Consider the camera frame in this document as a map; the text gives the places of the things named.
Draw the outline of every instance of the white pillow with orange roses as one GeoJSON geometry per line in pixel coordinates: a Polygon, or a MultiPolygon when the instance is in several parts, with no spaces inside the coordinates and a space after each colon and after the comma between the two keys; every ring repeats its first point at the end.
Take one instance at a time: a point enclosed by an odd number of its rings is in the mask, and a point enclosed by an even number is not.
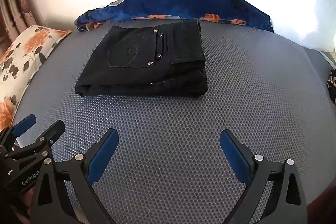
{"type": "Polygon", "coordinates": [[[71,31],[30,26],[0,59],[0,131],[10,126],[31,78],[71,31]]]}

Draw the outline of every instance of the blue gripper pad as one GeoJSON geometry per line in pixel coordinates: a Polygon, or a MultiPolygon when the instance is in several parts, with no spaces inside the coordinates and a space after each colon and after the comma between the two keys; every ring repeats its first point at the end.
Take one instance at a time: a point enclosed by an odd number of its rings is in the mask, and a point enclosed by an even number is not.
{"type": "Polygon", "coordinates": [[[237,179],[248,186],[252,181],[250,165],[245,160],[239,148],[234,144],[226,130],[221,132],[219,143],[233,171],[235,172],[237,179]]]}
{"type": "Polygon", "coordinates": [[[36,117],[33,114],[28,115],[26,118],[18,122],[13,126],[13,135],[15,137],[20,137],[29,128],[31,128],[36,123],[36,117]]]}
{"type": "Polygon", "coordinates": [[[109,129],[105,134],[109,134],[105,142],[99,148],[97,153],[88,164],[88,173],[86,181],[88,185],[100,180],[103,172],[113,156],[114,151],[118,147],[119,135],[115,129],[109,129]]]}

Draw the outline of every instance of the back pocket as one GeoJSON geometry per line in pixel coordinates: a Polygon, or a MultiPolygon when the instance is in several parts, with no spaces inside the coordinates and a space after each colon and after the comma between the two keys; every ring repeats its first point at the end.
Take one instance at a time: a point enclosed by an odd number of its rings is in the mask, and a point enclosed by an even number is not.
{"type": "Polygon", "coordinates": [[[123,36],[107,51],[110,68],[144,68],[154,65],[159,32],[139,28],[123,36]]]}

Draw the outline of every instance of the metal screw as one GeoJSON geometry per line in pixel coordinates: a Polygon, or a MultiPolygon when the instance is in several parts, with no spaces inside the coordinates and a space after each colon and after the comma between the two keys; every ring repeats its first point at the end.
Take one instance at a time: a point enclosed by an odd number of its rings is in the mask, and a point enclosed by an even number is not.
{"type": "Polygon", "coordinates": [[[287,163],[288,163],[289,165],[294,165],[294,161],[293,161],[292,159],[288,159],[288,160],[287,160],[287,163]]]}
{"type": "Polygon", "coordinates": [[[75,156],[75,160],[82,160],[84,158],[84,155],[83,154],[77,154],[75,156]]]}
{"type": "Polygon", "coordinates": [[[263,161],[263,160],[264,160],[264,157],[263,157],[262,155],[260,155],[260,154],[256,154],[256,155],[254,156],[254,158],[255,158],[257,161],[263,161]]]}
{"type": "Polygon", "coordinates": [[[47,159],[45,159],[45,160],[43,161],[43,163],[44,163],[45,165],[51,163],[51,158],[47,158],[47,159]]]}

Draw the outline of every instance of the bed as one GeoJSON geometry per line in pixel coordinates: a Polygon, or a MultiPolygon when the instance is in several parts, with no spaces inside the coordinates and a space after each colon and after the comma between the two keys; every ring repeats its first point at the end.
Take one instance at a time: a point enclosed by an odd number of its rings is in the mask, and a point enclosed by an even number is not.
{"type": "MultiPolygon", "coordinates": [[[[177,97],[83,97],[74,93],[91,53],[113,25],[156,26],[176,20],[108,22],[74,31],[27,88],[14,123],[37,123],[18,138],[28,145],[55,120],[66,131],[53,145],[56,161],[86,151],[107,128],[119,146],[94,189],[117,223],[221,223],[245,186],[231,169],[219,135],[231,129],[253,153],[294,159],[307,203],[336,175],[336,106],[326,80],[331,65],[317,51],[255,28],[201,22],[208,92],[177,97]]],[[[266,186],[254,217],[260,218],[266,186]]],[[[80,208],[71,185],[73,205],[80,208]]]]}

